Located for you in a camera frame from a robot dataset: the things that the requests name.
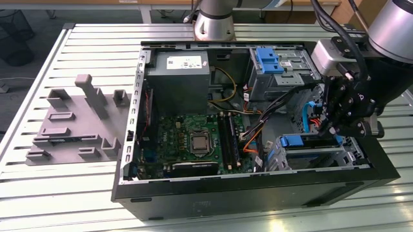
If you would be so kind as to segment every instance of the yellow wire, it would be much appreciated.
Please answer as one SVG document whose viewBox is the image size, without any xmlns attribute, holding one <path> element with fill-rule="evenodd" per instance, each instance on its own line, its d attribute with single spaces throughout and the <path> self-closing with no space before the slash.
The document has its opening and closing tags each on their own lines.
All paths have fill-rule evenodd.
<svg viewBox="0 0 413 232">
<path fill-rule="evenodd" d="M 218 99 L 218 100 L 210 100 L 208 102 L 224 102 L 224 101 L 230 100 L 230 99 L 235 96 L 235 93 L 236 93 L 236 84 L 235 84 L 234 78 L 230 76 L 230 74 L 227 74 L 227 72 L 226 72 L 222 68 L 215 67 L 215 69 L 218 69 L 219 71 L 222 71 L 222 72 L 224 73 L 224 75 L 230 78 L 230 80 L 231 80 L 231 82 L 232 82 L 232 85 L 234 85 L 234 91 L 232 91 L 231 96 L 228 96 L 227 98 Z"/>
</svg>

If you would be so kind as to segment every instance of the trash bin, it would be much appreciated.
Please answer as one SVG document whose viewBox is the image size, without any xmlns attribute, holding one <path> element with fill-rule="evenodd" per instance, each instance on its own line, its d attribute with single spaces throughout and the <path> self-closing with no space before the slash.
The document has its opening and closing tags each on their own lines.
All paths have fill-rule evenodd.
<svg viewBox="0 0 413 232">
<path fill-rule="evenodd" d="M 0 10 L 0 28 L 2 28 L 16 40 L 26 41 L 34 36 L 34 32 L 21 10 Z"/>
<path fill-rule="evenodd" d="M 10 35 L 0 27 L 0 58 L 10 66 L 22 66 L 32 62 L 33 52 L 20 34 Z"/>
</svg>

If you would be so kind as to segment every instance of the aluminum table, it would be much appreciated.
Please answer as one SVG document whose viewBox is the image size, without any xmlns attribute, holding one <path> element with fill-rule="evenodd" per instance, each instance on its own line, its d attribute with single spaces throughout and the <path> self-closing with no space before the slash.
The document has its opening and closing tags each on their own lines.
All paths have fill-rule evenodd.
<svg viewBox="0 0 413 232">
<path fill-rule="evenodd" d="M 316 41 L 330 38 L 316 26 L 235 27 L 238 41 Z M 401 178 L 363 190 L 329 207 L 139 221 L 111 202 L 115 162 L 29 167 L 32 145 L 52 88 L 81 94 L 75 76 L 88 73 L 104 94 L 132 91 L 140 41 L 191 41 L 192 28 L 179 24 L 79 24 L 64 29 L 0 144 L 0 231 L 411 231 L 413 230 L 413 98 L 409 92 L 385 109 L 381 145 Z"/>
</svg>

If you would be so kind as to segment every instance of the motherboard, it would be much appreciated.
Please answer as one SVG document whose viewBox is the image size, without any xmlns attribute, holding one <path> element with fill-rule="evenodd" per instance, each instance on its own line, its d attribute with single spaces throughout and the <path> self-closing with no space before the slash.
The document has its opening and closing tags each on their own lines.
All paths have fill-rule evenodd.
<svg viewBox="0 0 413 232">
<path fill-rule="evenodd" d="M 203 167 L 206 170 L 216 172 L 214 174 L 252 172 L 252 161 L 248 154 L 243 154 L 242 150 L 232 153 L 239 154 L 238 158 L 228 157 L 226 154 L 228 147 L 238 149 L 238 146 L 236 144 L 228 145 L 226 136 L 222 136 L 222 133 L 230 134 L 222 125 L 224 119 L 232 122 L 227 128 L 234 131 L 235 140 L 232 143 L 238 143 L 239 133 L 244 131 L 240 114 L 230 116 L 219 114 L 181 115 L 159 118 L 157 147 L 155 150 L 144 149 L 141 152 L 147 179 L 173 177 L 171 169 L 176 172 L 179 168 L 186 174 Z"/>
</svg>

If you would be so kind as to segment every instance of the orange wire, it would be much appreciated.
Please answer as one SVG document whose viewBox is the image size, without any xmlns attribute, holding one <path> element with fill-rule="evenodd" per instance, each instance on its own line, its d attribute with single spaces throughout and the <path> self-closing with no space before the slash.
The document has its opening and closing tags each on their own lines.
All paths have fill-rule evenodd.
<svg viewBox="0 0 413 232">
<path fill-rule="evenodd" d="M 310 121 L 314 122 L 316 127 L 319 127 L 319 122 L 315 119 L 310 119 Z"/>
<path fill-rule="evenodd" d="M 246 112 L 246 113 L 252 113 L 254 111 L 247 110 L 246 104 L 247 104 L 247 103 L 244 102 L 244 112 Z"/>
<path fill-rule="evenodd" d="M 255 132 L 254 136 L 251 137 L 250 141 L 247 141 L 247 143 L 246 143 L 246 145 L 244 145 L 244 147 L 243 147 L 243 152 L 246 152 L 246 150 L 248 150 L 248 151 L 251 151 L 251 152 L 254 151 L 254 152 L 258 153 L 258 151 L 247 149 L 247 146 L 250 145 L 250 143 L 252 142 L 252 140 L 255 139 L 255 137 L 258 136 L 258 134 L 259 134 L 259 132 L 260 132 L 262 130 L 263 130 L 263 127 L 259 128 L 259 130 Z"/>
</svg>

